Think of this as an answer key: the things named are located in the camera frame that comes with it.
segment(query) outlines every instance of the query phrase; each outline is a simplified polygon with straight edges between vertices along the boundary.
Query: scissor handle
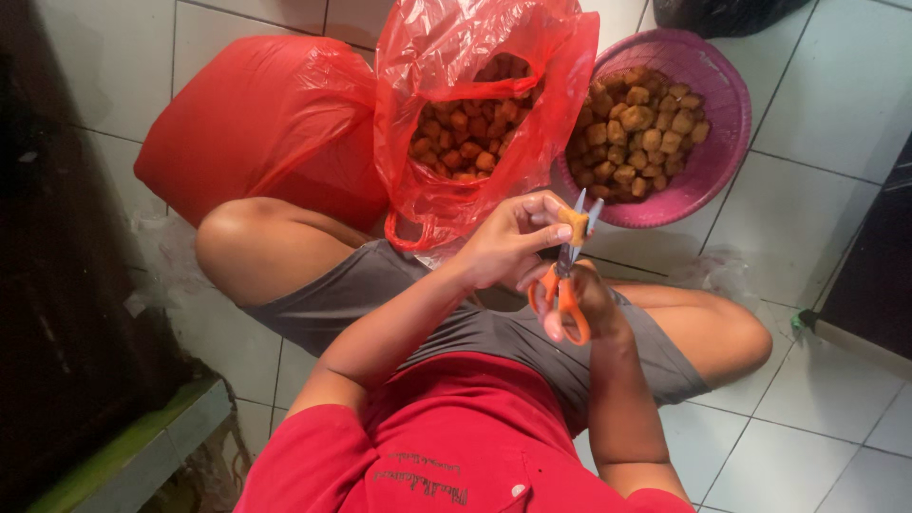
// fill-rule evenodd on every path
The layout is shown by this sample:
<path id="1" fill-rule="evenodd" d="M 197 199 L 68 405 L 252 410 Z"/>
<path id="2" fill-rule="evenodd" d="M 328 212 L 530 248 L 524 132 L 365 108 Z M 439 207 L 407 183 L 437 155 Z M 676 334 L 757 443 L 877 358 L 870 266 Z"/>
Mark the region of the scissor handle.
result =
<path id="1" fill-rule="evenodd" d="M 579 309 L 579 303 L 576 302 L 576 296 L 573 293 L 573 280 L 565 278 L 560 280 L 560 291 L 557 294 L 557 309 L 563 314 L 569 315 L 579 330 L 579 338 L 574 339 L 573 335 L 567 328 L 564 328 L 564 335 L 577 346 L 589 342 L 592 332 L 589 329 L 589 322 L 583 311 Z"/>
<path id="2" fill-rule="evenodd" d="M 554 273 L 554 266 L 548 268 L 548 273 L 540 278 L 537 281 L 533 282 L 532 286 L 529 287 L 529 304 L 532 305 L 532 311 L 536 314 L 538 313 L 538 305 L 535 301 L 535 289 L 538 284 L 541 283 L 544 287 L 544 300 L 548 305 L 554 304 L 554 295 L 557 294 L 557 282 L 559 281 L 557 275 Z"/>

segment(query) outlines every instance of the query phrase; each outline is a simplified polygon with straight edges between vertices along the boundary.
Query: hand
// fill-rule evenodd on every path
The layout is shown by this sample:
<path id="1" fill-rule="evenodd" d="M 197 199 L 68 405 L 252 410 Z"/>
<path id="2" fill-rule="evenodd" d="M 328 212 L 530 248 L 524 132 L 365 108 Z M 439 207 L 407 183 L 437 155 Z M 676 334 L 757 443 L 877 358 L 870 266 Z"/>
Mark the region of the hand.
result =
<path id="1" fill-rule="evenodd" d="M 538 283 L 538 279 L 547 274 L 553 263 L 542 262 L 533 267 L 520 278 L 516 288 L 526 290 L 532 286 L 537 287 L 535 303 L 539 305 L 540 311 L 535 314 L 538 315 L 538 321 L 542 324 L 548 337 L 555 342 L 560 342 L 564 339 L 564 328 L 575 330 L 575 325 L 569 316 L 561 315 L 553 308 L 553 305 L 544 300 L 544 288 Z M 617 307 L 602 278 L 596 273 L 592 262 L 577 261 L 570 269 L 570 278 L 573 280 L 576 303 L 589 323 L 593 341 L 613 339 L 620 330 L 629 329 L 627 319 Z"/>
<path id="2" fill-rule="evenodd" d="M 571 226 L 557 221 L 562 208 L 569 207 L 551 191 L 503 200 L 448 267 L 458 269 L 471 288 L 515 281 L 541 261 L 536 251 L 570 240 Z"/>

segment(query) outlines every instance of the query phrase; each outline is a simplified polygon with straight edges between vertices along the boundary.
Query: tied red plastic bag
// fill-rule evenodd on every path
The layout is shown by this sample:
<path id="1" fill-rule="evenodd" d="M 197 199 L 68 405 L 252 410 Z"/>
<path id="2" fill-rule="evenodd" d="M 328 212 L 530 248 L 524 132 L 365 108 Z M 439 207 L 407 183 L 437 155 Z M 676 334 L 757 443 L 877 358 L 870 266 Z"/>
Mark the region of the tied red plastic bag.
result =
<path id="1" fill-rule="evenodd" d="M 503 198 L 549 184 L 551 161 L 586 96 L 597 42 L 598 14 L 582 13 L 575 0 L 399 0 L 377 49 L 374 154 L 389 192 L 387 239 L 405 251 L 445 244 Z M 500 53 L 525 59 L 531 76 L 474 82 Z M 541 97 L 491 178 L 456 182 L 408 156 L 429 100 L 514 97 L 542 78 Z M 406 238 L 410 229 L 415 236 Z"/>
<path id="2" fill-rule="evenodd" d="M 155 121 L 134 171 L 194 226 L 227 201 L 268 196 L 367 231 L 387 210 L 376 86 L 341 41 L 238 39 Z"/>

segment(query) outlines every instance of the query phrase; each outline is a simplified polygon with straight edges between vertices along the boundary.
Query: pink basket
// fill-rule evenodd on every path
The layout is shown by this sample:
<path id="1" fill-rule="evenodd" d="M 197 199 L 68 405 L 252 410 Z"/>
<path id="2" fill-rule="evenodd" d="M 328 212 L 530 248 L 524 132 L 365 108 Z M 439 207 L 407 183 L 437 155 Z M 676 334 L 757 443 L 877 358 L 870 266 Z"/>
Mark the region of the pink basket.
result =
<path id="1" fill-rule="evenodd" d="M 618 41 L 598 56 L 593 78 L 640 65 L 661 71 L 703 95 L 712 130 L 706 141 L 694 146 L 687 167 L 671 180 L 668 189 L 653 192 L 642 203 L 605 205 L 599 219 L 625 228 L 654 228 L 697 212 L 735 174 L 751 136 L 747 86 L 728 59 L 696 34 L 659 28 Z M 579 187 L 563 153 L 557 156 L 557 165 L 576 197 Z M 586 207 L 591 203 L 587 199 Z"/>

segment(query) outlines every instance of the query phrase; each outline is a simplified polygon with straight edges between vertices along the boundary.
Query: gray shorts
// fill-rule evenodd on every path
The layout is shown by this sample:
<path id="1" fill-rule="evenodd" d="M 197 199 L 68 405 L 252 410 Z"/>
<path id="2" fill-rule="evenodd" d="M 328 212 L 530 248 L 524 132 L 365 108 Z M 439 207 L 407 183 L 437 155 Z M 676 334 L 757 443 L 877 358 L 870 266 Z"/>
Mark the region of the gray shorts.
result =
<path id="1" fill-rule="evenodd" d="M 318 357 L 349 324 L 429 272 L 415 258 L 393 249 L 388 241 L 376 240 L 303 288 L 243 310 Z M 643 373 L 656 402 L 680 403 L 708 392 L 710 388 L 656 321 L 616 291 L 612 293 L 633 328 Z M 570 431 L 575 434 L 585 429 L 589 345 L 553 343 L 530 307 L 504 313 L 463 301 L 400 369 L 454 351 L 490 354 L 532 368 L 550 383 Z"/>

